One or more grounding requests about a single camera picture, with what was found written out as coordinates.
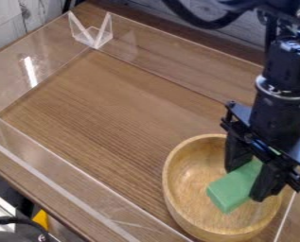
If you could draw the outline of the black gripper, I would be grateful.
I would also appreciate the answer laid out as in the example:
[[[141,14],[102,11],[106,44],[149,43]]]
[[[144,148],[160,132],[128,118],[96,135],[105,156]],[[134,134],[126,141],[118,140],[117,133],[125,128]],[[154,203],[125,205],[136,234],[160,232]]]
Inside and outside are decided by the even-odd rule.
[[[263,202],[288,186],[300,191],[300,92],[260,91],[251,107],[232,101],[220,125],[227,130],[224,168],[263,163],[249,197]]]

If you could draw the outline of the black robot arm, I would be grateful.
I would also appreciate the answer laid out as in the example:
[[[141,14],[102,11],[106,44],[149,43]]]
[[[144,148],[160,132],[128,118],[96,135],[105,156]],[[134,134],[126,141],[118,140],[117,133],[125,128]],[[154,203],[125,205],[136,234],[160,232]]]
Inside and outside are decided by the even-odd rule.
[[[300,191],[300,0],[220,0],[233,21],[256,9],[265,19],[265,66],[252,106],[227,104],[225,169],[263,162],[249,189],[256,201],[288,186]]]

